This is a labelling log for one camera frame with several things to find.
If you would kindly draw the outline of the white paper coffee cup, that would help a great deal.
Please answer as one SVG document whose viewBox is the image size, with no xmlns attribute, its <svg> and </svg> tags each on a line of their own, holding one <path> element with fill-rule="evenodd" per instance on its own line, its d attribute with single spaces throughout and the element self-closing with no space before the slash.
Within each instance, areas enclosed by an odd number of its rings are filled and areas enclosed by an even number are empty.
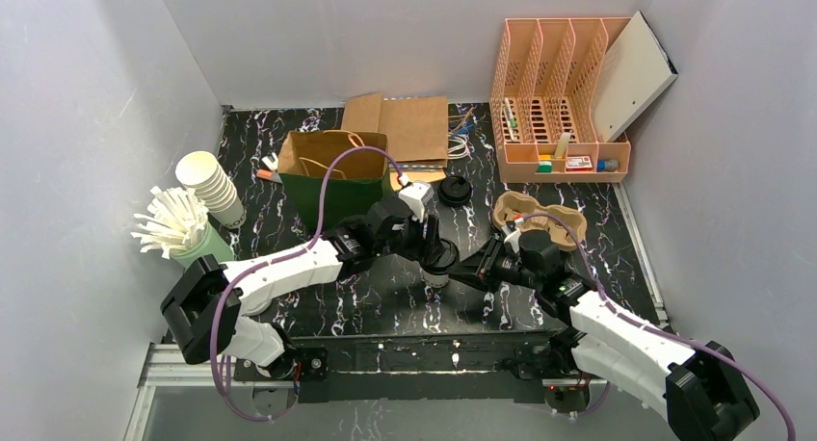
<svg viewBox="0 0 817 441">
<path fill-rule="evenodd" d="M 442 288 L 449 283 L 449 269 L 460 261 L 458 247 L 448 239 L 440 239 L 438 251 L 419 263 L 421 279 L 431 288 Z"/>
</svg>

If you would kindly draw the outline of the brown pulp cup carrier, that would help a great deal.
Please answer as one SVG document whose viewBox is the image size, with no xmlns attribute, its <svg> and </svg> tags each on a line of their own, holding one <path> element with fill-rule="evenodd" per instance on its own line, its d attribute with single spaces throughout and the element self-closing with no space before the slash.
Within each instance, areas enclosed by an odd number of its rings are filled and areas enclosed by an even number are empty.
<svg viewBox="0 0 817 441">
<path fill-rule="evenodd" d="M 533 196 L 516 191 L 504 192 L 496 199 L 491 213 L 491 220 L 496 229 L 502 230 L 509 221 L 515 221 L 519 217 L 537 213 L 556 217 L 559 221 L 565 223 L 568 229 L 573 231 L 580 243 L 585 242 L 588 223 L 580 211 L 559 204 L 542 205 Z M 571 252 L 577 249 L 577 244 L 568 234 L 568 231 L 561 224 L 548 217 L 528 218 L 520 225 L 521 232 L 531 230 L 546 231 L 550 235 L 551 241 L 561 251 Z"/>
</svg>

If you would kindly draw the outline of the black coffee cup lid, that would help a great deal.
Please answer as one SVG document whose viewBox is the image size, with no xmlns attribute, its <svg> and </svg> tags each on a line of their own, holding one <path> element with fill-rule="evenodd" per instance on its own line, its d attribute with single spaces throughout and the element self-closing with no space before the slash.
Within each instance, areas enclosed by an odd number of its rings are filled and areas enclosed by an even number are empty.
<svg viewBox="0 0 817 441">
<path fill-rule="evenodd" d="M 471 182 L 461 175 L 445 177 L 439 182 L 437 188 L 439 201 L 450 208 L 459 208 L 468 204 L 472 192 Z"/>
</svg>

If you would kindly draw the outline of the green kraft paper bag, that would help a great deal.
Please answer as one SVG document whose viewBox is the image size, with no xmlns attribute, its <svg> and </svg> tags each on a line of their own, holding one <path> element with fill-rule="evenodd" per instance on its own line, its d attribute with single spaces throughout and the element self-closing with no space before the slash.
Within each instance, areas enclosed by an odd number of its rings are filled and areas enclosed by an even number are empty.
<svg viewBox="0 0 817 441">
<path fill-rule="evenodd" d="M 318 227 L 323 179 L 329 177 L 323 227 L 364 215 L 371 205 L 392 193 L 389 164 L 381 155 L 387 136 L 345 130 L 291 131 L 278 154 L 278 174 L 287 200 L 298 211 L 305 228 Z"/>
</svg>

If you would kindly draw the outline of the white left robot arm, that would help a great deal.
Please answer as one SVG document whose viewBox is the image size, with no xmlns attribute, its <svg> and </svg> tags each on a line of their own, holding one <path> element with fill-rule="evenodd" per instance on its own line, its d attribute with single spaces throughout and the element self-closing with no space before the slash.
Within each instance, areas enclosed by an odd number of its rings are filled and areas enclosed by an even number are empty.
<svg viewBox="0 0 817 441">
<path fill-rule="evenodd" d="M 366 271 L 388 255 L 418 263 L 427 279 L 441 283 L 459 260 L 456 245 L 440 237 L 437 216 L 418 218 L 402 199 L 390 196 L 314 243 L 238 262 L 198 258 L 165 297 L 161 312 L 190 365 L 227 354 L 274 367 L 295 349 L 280 326 L 255 320 L 263 307 L 301 288 Z"/>
</svg>

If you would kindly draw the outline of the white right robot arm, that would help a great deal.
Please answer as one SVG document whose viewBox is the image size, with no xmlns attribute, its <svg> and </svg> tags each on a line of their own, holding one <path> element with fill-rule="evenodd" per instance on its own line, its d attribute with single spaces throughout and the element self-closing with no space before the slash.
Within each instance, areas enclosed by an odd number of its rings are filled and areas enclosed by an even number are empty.
<svg viewBox="0 0 817 441">
<path fill-rule="evenodd" d="M 600 376 L 638 398 L 680 440 L 733 440 L 759 417 L 743 376 L 714 357 L 723 346 L 696 350 L 626 310 L 611 311 L 567 258 L 546 232 L 533 230 L 515 245 L 490 239 L 448 273 L 482 291 L 531 289 L 541 309 L 567 327 L 551 341 L 556 365 Z"/>
</svg>

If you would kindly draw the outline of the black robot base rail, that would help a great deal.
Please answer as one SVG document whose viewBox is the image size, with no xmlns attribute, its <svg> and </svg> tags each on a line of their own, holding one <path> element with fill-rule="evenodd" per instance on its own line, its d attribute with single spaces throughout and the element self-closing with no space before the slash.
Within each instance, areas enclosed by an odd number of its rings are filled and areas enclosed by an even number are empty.
<svg viewBox="0 0 817 441">
<path fill-rule="evenodd" d="M 605 381 L 568 368 L 556 330 L 296 337 L 275 370 L 240 360 L 239 383 L 280 389 L 300 378 L 302 403 L 389 399 L 583 404 Z"/>
</svg>

